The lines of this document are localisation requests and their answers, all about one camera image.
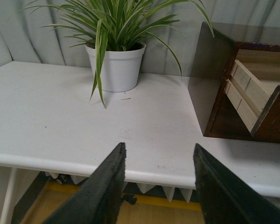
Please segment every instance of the spider plant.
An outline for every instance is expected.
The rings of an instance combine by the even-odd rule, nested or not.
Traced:
[[[152,15],[159,10],[179,2],[191,2],[205,17],[211,31],[211,23],[200,0],[164,0],[152,7],[153,0],[62,0],[61,5],[26,5],[22,10],[42,7],[50,7],[64,12],[61,20],[64,24],[49,24],[44,27],[68,28],[73,32],[68,37],[78,39],[77,45],[89,44],[96,50],[96,72],[91,97],[98,87],[100,98],[104,104],[102,83],[100,78],[101,68],[108,51],[129,51],[135,44],[151,36],[163,44],[174,56],[180,73],[181,65],[173,50],[153,30],[158,28],[174,28],[171,24],[179,20],[173,19],[174,14],[147,23]]]

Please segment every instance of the wooden drawer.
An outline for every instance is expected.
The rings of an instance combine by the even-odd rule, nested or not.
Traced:
[[[204,136],[280,143],[280,28],[201,26],[188,90]]]
[[[225,93],[251,136],[280,137],[280,52],[240,49]]]

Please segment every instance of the wooden floor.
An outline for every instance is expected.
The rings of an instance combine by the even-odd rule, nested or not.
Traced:
[[[79,187],[48,182],[21,224],[40,224],[65,202]],[[120,207],[117,224],[204,224],[199,203],[137,196],[135,205]]]

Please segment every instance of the table surface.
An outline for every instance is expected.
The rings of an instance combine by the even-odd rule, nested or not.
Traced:
[[[90,175],[126,143],[126,181],[195,188],[193,151],[206,148],[265,196],[280,197],[280,144],[203,137],[189,78],[140,74],[127,92],[98,91],[91,69],[0,67],[0,166]]]

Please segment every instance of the metal leg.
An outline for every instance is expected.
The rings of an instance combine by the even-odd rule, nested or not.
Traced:
[[[11,168],[0,224],[10,224],[19,187],[18,168]]]

